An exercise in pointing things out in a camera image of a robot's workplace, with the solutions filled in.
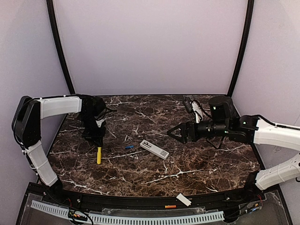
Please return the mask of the white remote control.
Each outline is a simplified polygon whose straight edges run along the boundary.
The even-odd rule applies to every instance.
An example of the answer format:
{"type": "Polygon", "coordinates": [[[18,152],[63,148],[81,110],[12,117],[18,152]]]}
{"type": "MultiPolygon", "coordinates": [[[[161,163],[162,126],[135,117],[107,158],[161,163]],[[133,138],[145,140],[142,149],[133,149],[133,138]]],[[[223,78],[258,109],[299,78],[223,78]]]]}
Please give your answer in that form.
{"type": "Polygon", "coordinates": [[[150,153],[158,156],[159,158],[166,160],[169,157],[169,152],[165,151],[164,149],[150,143],[149,141],[143,140],[140,143],[140,147],[149,151],[150,153]]]}

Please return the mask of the right black frame post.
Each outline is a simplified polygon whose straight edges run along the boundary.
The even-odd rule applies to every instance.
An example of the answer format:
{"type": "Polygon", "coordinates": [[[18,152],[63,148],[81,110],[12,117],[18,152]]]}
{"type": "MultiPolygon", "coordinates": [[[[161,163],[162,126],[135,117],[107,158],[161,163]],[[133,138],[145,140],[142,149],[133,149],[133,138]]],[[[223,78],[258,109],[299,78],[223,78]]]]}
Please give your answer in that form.
{"type": "Polygon", "coordinates": [[[230,85],[229,85],[229,89],[228,89],[228,92],[227,92],[227,96],[229,96],[229,97],[233,96],[233,93],[234,93],[234,90],[235,90],[235,87],[236,87],[236,84],[237,84],[237,80],[238,80],[238,77],[239,77],[239,74],[240,74],[240,69],[241,69],[241,65],[242,65],[242,62],[243,62],[245,50],[246,50],[246,47],[247,47],[248,36],[249,36],[251,22],[252,22],[254,3],[255,3],[254,0],[248,0],[247,1],[247,10],[246,10],[246,15],[245,15],[245,22],[244,22],[244,26],[243,26],[243,32],[242,32],[242,36],[241,36],[240,47],[239,47],[239,51],[238,51],[234,71],[233,71],[233,74],[232,74],[231,82],[230,82],[230,85]]]}

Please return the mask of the black frame post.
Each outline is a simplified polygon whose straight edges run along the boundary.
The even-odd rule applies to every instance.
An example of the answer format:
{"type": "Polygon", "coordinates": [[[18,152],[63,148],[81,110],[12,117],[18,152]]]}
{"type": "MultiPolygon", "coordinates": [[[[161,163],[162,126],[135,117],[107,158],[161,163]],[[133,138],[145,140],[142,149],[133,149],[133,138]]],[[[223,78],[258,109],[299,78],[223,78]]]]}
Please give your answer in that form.
{"type": "Polygon", "coordinates": [[[242,65],[242,62],[243,62],[245,50],[246,50],[246,47],[247,47],[248,36],[249,36],[251,22],[252,22],[254,3],[255,3],[254,0],[248,0],[247,1],[247,10],[246,10],[246,15],[245,15],[245,22],[244,22],[244,26],[243,26],[243,32],[242,32],[242,36],[241,36],[240,47],[239,47],[239,51],[238,51],[234,71],[233,71],[233,74],[232,74],[231,82],[230,82],[230,85],[229,85],[229,89],[228,89],[228,92],[227,92],[227,96],[229,96],[229,97],[233,96],[233,93],[234,93],[234,90],[235,90],[235,87],[236,87],[236,84],[237,84],[237,80],[238,80],[238,77],[239,77],[239,74],[240,74],[240,69],[241,69],[241,65],[242,65]]]}
{"type": "Polygon", "coordinates": [[[58,29],[58,24],[56,20],[56,14],[55,14],[55,9],[54,9],[54,1],[53,0],[46,0],[47,4],[47,11],[48,11],[48,16],[49,16],[49,21],[50,21],[50,26],[52,30],[52,36],[54,40],[54,44],[56,47],[56,52],[59,58],[60,66],[63,72],[64,80],[67,85],[68,92],[70,94],[75,94],[75,89],[74,85],[71,80],[71,76],[68,70],[67,62],[65,59],[61,39],[60,39],[60,34],[59,34],[59,29],[58,29]]]}

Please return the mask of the yellow handled screwdriver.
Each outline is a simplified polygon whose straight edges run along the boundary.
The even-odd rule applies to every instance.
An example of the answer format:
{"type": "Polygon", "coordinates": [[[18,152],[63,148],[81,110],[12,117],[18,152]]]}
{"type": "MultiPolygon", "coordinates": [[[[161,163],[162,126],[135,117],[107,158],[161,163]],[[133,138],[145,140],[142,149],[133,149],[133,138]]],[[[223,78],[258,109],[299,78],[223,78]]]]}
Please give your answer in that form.
{"type": "Polygon", "coordinates": [[[97,148],[97,164],[100,165],[102,160],[102,148],[97,148]]]}

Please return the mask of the black front table rail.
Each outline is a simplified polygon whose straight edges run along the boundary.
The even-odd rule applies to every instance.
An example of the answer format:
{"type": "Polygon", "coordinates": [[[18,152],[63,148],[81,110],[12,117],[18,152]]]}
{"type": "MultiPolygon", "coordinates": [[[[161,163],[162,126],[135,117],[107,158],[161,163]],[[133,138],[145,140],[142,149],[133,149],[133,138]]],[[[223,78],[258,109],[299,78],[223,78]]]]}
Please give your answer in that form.
{"type": "MultiPolygon", "coordinates": [[[[44,184],[38,185],[41,193],[45,193],[46,199],[66,203],[81,210],[102,210],[104,208],[125,210],[162,210],[167,205],[175,205],[177,209],[183,209],[186,205],[176,197],[120,197],[108,195],[86,194],[68,191],[62,188],[61,181],[54,187],[44,184]]],[[[254,184],[246,184],[243,188],[230,191],[217,192],[203,195],[190,195],[190,207],[204,207],[207,210],[225,210],[234,212],[238,206],[245,203],[258,201],[263,197],[263,191],[254,184]]]]}

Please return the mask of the white battery cover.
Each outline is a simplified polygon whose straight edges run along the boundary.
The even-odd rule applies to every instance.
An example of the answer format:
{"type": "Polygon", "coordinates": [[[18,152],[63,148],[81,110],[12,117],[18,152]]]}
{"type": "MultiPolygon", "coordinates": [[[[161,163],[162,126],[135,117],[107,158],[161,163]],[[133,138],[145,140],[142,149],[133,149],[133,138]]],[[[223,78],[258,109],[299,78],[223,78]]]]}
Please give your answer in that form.
{"type": "Polygon", "coordinates": [[[186,206],[191,205],[191,201],[188,198],[186,198],[182,193],[178,194],[176,198],[186,206]]]}

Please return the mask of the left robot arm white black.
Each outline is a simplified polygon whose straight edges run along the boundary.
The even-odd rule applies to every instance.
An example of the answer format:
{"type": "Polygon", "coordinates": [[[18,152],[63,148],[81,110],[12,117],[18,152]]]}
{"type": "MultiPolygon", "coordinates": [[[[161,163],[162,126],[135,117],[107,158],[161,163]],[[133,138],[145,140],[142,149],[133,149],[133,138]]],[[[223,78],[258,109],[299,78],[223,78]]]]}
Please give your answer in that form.
{"type": "Polygon", "coordinates": [[[15,141],[42,183],[50,188],[61,188],[62,182],[50,165],[42,146],[41,120],[77,113],[84,127],[82,137],[101,148],[106,133],[105,116],[108,111],[104,100],[97,96],[23,96],[12,121],[12,131],[15,141]]]}

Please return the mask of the left black frame post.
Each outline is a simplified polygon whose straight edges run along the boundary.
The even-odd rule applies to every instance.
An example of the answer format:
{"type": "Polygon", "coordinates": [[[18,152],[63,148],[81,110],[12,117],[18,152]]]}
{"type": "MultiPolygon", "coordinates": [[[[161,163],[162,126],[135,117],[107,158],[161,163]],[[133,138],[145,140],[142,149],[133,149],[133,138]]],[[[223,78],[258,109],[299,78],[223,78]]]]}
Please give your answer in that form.
{"type": "Polygon", "coordinates": [[[58,29],[58,24],[56,20],[56,14],[55,14],[55,9],[54,9],[54,1],[53,0],[46,0],[47,4],[47,11],[48,11],[48,16],[49,16],[49,21],[50,21],[50,26],[52,30],[52,36],[54,40],[54,44],[56,47],[56,52],[59,58],[60,66],[63,72],[64,80],[67,85],[68,92],[70,94],[75,94],[75,89],[74,85],[71,80],[71,76],[68,70],[67,62],[65,59],[61,39],[60,39],[60,34],[59,34],[59,29],[58,29]]]}

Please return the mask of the orange blue battery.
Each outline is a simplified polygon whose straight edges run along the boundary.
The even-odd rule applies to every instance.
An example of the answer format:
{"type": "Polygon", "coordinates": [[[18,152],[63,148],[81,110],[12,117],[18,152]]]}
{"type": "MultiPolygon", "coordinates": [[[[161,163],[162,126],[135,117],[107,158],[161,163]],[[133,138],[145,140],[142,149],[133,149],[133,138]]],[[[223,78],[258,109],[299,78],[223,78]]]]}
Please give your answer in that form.
{"type": "Polygon", "coordinates": [[[175,209],[176,205],[165,205],[165,209],[175,209]]]}
{"type": "Polygon", "coordinates": [[[125,149],[132,149],[132,148],[134,148],[133,145],[130,145],[130,146],[126,146],[126,147],[125,147],[125,149]]]}

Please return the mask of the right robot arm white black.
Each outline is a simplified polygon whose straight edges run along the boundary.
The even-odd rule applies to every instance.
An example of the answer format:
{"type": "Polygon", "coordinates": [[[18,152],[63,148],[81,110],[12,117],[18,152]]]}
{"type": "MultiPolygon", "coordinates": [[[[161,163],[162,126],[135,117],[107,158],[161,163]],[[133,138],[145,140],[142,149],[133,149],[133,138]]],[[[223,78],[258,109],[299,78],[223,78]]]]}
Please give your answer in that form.
{"type": "MultiPolygon", "coordinates": [[[[210,113],[206,113],[196,100],[185,98],[183,104],[195,120],[180,123],[167,131],[168,136],[186,144],[201,138],[228,137],[229,140],[245,144],[266,144],[292,150],[300,149],[300,128],[271,122],[261,115],[239,116],[233,100],[227,96],[216,96],[208,101],[210,113]]],[[[300,156],[266,170],[249,174],[244,189],[260,193],[271,186],[299,178],[300,156]]]]}

